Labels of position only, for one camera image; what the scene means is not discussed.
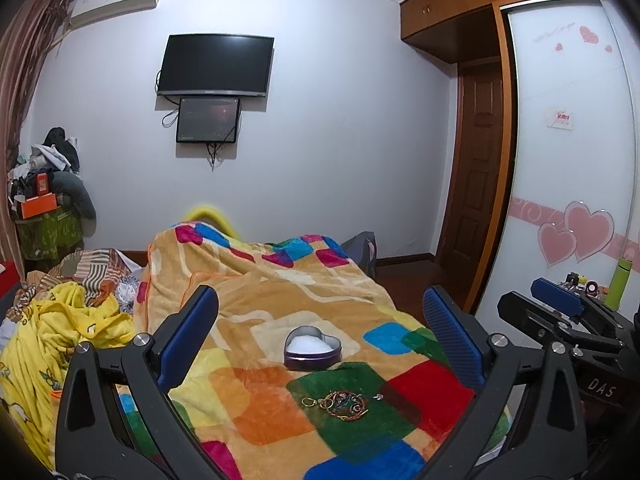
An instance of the monitor screen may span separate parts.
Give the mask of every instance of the monitor screen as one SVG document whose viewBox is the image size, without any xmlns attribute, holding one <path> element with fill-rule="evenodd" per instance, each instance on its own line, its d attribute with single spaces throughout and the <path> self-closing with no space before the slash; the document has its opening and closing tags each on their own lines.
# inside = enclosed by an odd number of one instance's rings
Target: monitor screen
<svg viewBox="0 0 640 480">
<path fill-rule="evenodd" d="M 272 51 L 262 36 L 169 36 L 158 95 L 266 96 Z"/>
<path fill-rule="evenodd" d="M 236 142 L 238 115 L 238 98 L 183 97 L 175 141 Z"/>
</svg>

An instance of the floor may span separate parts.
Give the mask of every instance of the floor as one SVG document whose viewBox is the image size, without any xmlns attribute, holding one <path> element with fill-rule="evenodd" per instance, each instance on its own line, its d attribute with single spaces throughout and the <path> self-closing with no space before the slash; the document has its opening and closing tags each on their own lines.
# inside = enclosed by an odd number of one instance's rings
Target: floor
<svg viewBox="0 0 640 480">
<path fill-rule="evenodd" d="M 434 262 L 412 262 L 378 267 L 376 281 L 386 288 L 398 310 L 426 324 L 422 314 L 422 295 L 431 285 L 447 290 L 447 277 Z"/>
</svg>

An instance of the wall-mounted tv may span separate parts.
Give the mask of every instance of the wall-mounted tv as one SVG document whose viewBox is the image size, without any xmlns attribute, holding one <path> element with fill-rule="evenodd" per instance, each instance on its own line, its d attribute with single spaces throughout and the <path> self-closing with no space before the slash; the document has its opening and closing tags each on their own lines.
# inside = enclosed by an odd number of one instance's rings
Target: wall-mounted tv
<svg viewBox="0 0 640 480">
<path fill-rule="evenodd" d="M 235 34 L 169 36 L 158 95 L 267 95 L 273 38 Z"/>
</svg>

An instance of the jewelry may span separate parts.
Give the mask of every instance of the jewelry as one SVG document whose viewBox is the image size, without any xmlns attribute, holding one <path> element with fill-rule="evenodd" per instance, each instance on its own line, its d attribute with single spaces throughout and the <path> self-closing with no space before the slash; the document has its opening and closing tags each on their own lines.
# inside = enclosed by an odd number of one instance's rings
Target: jewelry
<svg viewBox="0 0 640 480">
<path fill-rule="evenodd" d="M 371 398 L 382 400 L 384 396 L 376 394 Z M 318 400 L 305 397 L 301 402 L 306 408 L 319 406 L 329 415 L 336 416 L 344 421 L 358 420 L 369 411 L 367 399 L 364 398 L 363 394 L 354 394 L 349 390 L 334 390 Z"/>
</svg>

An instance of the striped fabric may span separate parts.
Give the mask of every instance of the striped fabric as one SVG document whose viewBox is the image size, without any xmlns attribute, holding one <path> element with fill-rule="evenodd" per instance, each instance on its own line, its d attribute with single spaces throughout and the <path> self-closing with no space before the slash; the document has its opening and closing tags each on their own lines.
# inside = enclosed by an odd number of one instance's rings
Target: striped fabric
<svg viewBox="0 0 640 480">
<path fill-rule="evenodd" d="M 99 306 L 115 290 L 118 281 L 129 273 L 129 267 L 115 249 L 78 249 L 65 256 L 35 284 L 23 283 L 6 316 L 18 322 L 22 310 L 33 298 L 45 299 L 54 286 L 69 281 L 84 286 L 87 305 Z"/>
</svg>

